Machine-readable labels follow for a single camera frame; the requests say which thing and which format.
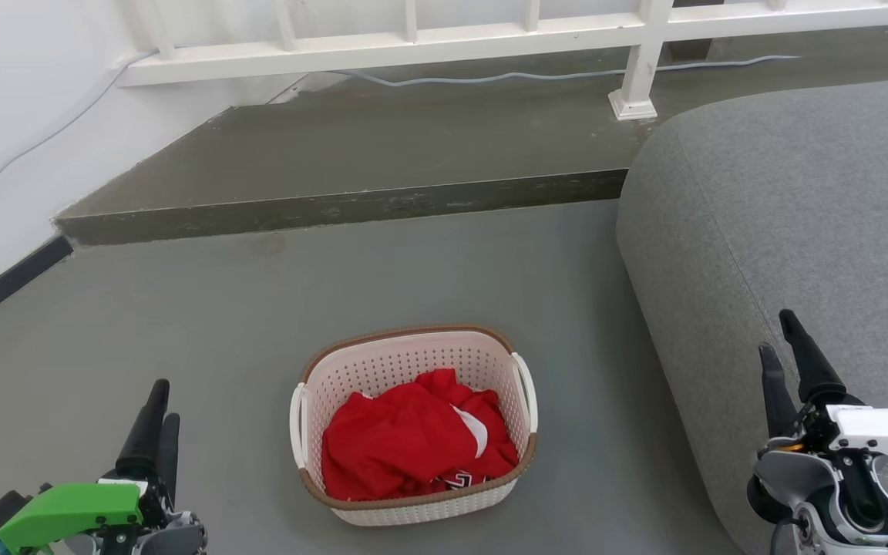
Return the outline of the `grey fabric sofa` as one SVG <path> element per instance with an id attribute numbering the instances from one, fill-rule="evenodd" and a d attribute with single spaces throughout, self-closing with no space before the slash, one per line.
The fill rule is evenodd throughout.
<path id="1" fill-rule="evenodd" d="M 768 555 L 746 485 L 768 438 L 761 343 L 790 309 L 888 408 L 888 81 L 727 99 L 668 120 L 621 190 L 617 246 L 726 533 Z"/>

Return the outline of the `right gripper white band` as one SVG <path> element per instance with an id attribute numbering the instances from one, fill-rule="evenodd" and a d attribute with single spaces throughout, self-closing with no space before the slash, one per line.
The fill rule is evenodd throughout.
<path id="1" fill-rule="evenodd" d="M 859 405 L 792 310 L 779 312 L 799 373 L 794 407 L 785 369 L 760 344 L 762 399 L 769 439 L 755 454 L 754 494 L 884 494 L 888 408 Z"/>

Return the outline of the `red clothing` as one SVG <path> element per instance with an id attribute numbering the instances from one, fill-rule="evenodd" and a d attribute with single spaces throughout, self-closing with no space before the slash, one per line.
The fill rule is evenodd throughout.
<path id="1" fill-rule="evenodd" d="M 323 433 L 325 492 L 345 502 L 440 494 L 520 464 L 500 398 L 437 368 L 374 398 L 353 393 Z"/>

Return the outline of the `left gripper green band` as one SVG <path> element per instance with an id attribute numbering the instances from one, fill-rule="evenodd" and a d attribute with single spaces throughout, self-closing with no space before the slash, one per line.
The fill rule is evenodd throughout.
<path id="1" fill-rule="evenodd" d="M 134 480 L 45 483 L 37 496 L 7 492 L 0 555 L 55 555 L 52 545 L 60 542 L 85 555 L 207 555 L 207 528 L 172 508 L 180 416 L 166 415 L 169 396 L 169 380 L 157 379 L 116 458 L 116 473 Z M 154 477 L 160 481 L 145 481 Z"/>

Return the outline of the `white railing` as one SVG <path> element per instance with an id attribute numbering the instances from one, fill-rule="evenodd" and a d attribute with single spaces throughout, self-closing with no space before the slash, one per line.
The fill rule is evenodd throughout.
<path id="1" fill-rule="evenodd" d="M 523 0 L 522 18 L 514 22 L 424 29 L 417 22 L 416 0 L 402 0 L 401 32 L 301 38 L 288 0 L 274 0 L 279 27 L 275 41 L 179 47 L 156 0 L 136 4 L 157 50 L 128 64 L 119 74 L 121 86 L 627 47 L 623 83 L 609 97 L 619 120 L 656 117 L 651 87 L 667 42 L 888 26 L 888 0 L 748 0 L 687 7 L 677 7 L 675 0 L 638 0 L 632 12 L 552 19 L 540 14 L 543 0 Z"/>

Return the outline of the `raised grey concrete step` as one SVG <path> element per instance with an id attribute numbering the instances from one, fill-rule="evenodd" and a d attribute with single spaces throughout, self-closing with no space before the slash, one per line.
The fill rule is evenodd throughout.
<path id="1" fill-rule="evenodd" d="M 652 119 L 607 95 L 626 49 L 378 68 L 392 88 L 299 79 L 238 106 L 55 219 L 79 248 L 430 217 L 619 196 L 659 124 L 723 99 L 888 80 L 888 27 L 716 39 L 708 67 L 667 45 Z"/>

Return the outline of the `white laundry basket brown rim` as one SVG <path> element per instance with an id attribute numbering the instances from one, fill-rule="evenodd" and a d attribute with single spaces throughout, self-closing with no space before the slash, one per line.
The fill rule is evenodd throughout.
<path id="1" fill-rule="evenodd" d="M 520 464 L 503 478 L 440 494 L 345 502 L 325 492 L 323 433 L 351 394 L 374 398 L 437 368 L 454 368 L 458 382 L 496 391 Z M 307 491 L 352 526 L 406 526 L 451 519 L 506 499 L 538 446 L 538 397 L 525 359 L 497 331 L 446 325 L 384 331 L 342 341 L 319 352 L 292 394 L 289 431 L 294 463 Z"/>

